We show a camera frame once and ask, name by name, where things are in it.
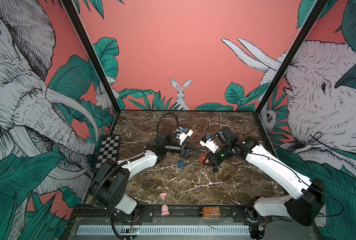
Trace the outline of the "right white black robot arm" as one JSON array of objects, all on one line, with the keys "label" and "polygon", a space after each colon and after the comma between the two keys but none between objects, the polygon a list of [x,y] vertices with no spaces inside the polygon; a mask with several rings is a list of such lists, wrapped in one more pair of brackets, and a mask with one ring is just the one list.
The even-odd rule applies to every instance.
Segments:
[{"label": "right white black robot arm", "polygon": [[258,167],[287,192],[284,197],[256,196],[246,206],[245,218],[257,223],[264,217],[290,217],[303,226],[310,226],[314,222],[324,206],[326,185],[323,181],[312,180],[295,171],[252,137],[239,139],[228,127],[215,135],[221,146],[210,135],[204,135],[200,140],[200,144],[209,149],[209,153],[201,159],[204,165],[217,168],[222,162],[236,157]]}]

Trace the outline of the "red padlock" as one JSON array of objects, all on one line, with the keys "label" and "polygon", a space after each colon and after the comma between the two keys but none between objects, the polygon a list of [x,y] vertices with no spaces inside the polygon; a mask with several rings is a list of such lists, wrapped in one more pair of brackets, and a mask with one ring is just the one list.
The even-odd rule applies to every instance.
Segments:
[{"label": "red padlock", "polygon": [[209,165],[210,162],[208,161],[207,156],[202,156],[200,161],[204,164],[204,165]]}]

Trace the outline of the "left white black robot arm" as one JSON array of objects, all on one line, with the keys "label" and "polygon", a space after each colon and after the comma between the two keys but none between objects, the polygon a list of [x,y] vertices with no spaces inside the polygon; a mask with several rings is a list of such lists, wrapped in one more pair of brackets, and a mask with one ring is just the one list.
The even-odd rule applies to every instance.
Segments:
[{"label": "left white black robot arm", "polygon": [[152,144],[140,154],[118,162],[107,159],[89,186],[92,205],[132,215],[139,204],[125,193],[129,179],[160,163],[169,152],[183,154],[184,158],[189,157],[190,146],[184,144],[184,141],[192,134],[193,130],[189,128],[180,127],[175,133],[163,128]]}]

